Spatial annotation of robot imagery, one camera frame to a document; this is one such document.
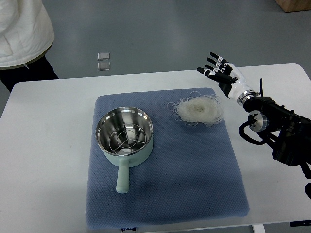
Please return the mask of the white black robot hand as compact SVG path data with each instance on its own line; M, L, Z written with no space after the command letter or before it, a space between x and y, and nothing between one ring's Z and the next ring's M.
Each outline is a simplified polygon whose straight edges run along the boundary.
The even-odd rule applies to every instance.
M209 63L204 68L197 68L197 71L216 81L226 97L236 100L242 106L249 98L256 95L255 91L247 85L246 78L233 63L212 52L207 61Z

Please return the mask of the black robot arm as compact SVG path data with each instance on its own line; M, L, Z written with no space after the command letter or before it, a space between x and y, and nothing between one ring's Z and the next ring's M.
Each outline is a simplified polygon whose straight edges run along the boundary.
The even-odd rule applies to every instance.
M250 93L242 99L248 120L239 127L239 135L255 145L267 144L272 157L288 166L300 166L311 178L311 120L287 110L264 96Z

